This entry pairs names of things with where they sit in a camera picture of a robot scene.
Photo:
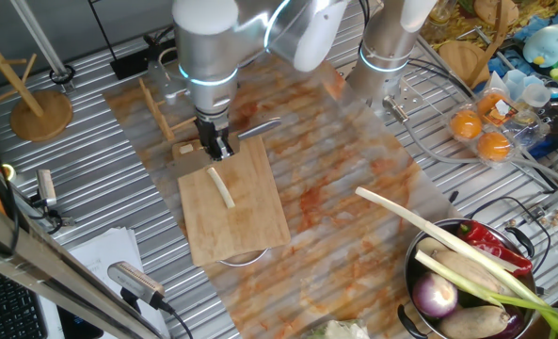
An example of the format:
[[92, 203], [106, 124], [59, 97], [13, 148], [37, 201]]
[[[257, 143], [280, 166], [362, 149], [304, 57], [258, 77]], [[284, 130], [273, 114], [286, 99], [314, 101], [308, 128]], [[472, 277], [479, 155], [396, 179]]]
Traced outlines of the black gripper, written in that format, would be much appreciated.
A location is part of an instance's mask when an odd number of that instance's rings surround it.
[[212, 160], [222, 161], [234, 155], [229, 138], [227, 115], [197, 115], [199, 139]]

